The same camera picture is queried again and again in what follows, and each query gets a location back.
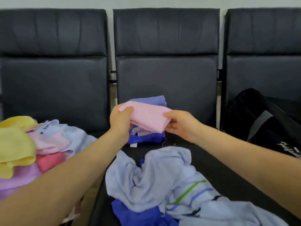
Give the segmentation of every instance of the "gray bag strap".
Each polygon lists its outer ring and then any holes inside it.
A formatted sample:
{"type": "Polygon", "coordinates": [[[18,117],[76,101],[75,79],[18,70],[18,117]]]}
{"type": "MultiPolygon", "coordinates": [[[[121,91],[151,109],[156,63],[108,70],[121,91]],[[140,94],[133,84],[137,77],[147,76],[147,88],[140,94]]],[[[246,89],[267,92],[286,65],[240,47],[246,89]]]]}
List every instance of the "gray bag strap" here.
{"type": "Polygon", "coordinates": [[[250,128],[249,136],[247,139],[248,142],[258,132],[260,127],[271,117],[273,117],[273,115],[267,110],[264,110],[262,114],[260,114],[260,116],[254,121],[250,128]]]}

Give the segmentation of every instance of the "wall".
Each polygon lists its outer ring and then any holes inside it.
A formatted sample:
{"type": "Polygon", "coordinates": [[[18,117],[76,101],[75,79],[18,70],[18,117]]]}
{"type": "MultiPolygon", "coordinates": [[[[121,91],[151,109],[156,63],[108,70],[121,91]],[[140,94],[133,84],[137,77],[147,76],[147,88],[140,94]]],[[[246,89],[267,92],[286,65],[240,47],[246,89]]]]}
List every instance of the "wall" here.
{"type": "Polygon", "coordinates": [[[1,8],[98,8],[106,9],[109,20],[109,35],[112,66],[114,60],[113,9],[172,7],[172,8],[220,8],[221,38],[223,16],[229,8],[239,7],[301,7],[301,0],[0,0],[1,8]]]}

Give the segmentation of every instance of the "bag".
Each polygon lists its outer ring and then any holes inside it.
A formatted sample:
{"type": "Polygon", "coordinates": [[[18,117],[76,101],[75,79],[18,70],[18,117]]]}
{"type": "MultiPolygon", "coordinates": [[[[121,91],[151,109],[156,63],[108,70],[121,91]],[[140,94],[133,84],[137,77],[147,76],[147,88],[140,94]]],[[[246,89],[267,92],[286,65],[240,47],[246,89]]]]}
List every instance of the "bag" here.
{"type": "Polygon", "coordinates": [[[300,116],[301,103],[268,98],[255,89],[247,89],[228,103],[222,130],[241,140],[301,159],[300,116]]]}

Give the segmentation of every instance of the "yellow garment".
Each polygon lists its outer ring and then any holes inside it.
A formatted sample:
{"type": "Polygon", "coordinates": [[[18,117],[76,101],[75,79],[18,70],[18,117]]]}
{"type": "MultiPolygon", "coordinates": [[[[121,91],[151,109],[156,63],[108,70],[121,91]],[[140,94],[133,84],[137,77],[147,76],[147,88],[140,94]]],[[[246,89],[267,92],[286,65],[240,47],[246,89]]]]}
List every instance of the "yellow garment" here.
{"type": "Polygon", "coordinates": [[[36,146],[20,128],[0,128],[0,178],[13,177],[15,166],[28,166],[36,160],[36,146]]]}
{"type": "Polygon", "coordinates": [[[37,126],[39,126],[39,124],[36,120],[28,116],[11,117],[0,122],[0,128],[18,127],[25,131],[37,126]]]}

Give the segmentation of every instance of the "chair backrest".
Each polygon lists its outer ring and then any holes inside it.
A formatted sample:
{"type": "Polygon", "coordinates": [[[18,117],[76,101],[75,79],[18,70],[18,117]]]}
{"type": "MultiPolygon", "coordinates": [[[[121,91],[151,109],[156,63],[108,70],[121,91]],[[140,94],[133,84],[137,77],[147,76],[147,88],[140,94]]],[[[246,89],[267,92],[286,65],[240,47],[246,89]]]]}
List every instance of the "chair backrest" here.
{"type": "Polygon", "coordinates": [[[105,10],[0,11],[4,118],[109,128],[105,10]]]}
{"type": "Polygon", "coordinates": [[[114,10],[118,102],[164,95],[216,126],[219,9],[114,10]]]}
{"type": "Polygon", "coordinates": [[[301,102],[301,9],[230,9],[222,108],[242,90],[301,102]]]}

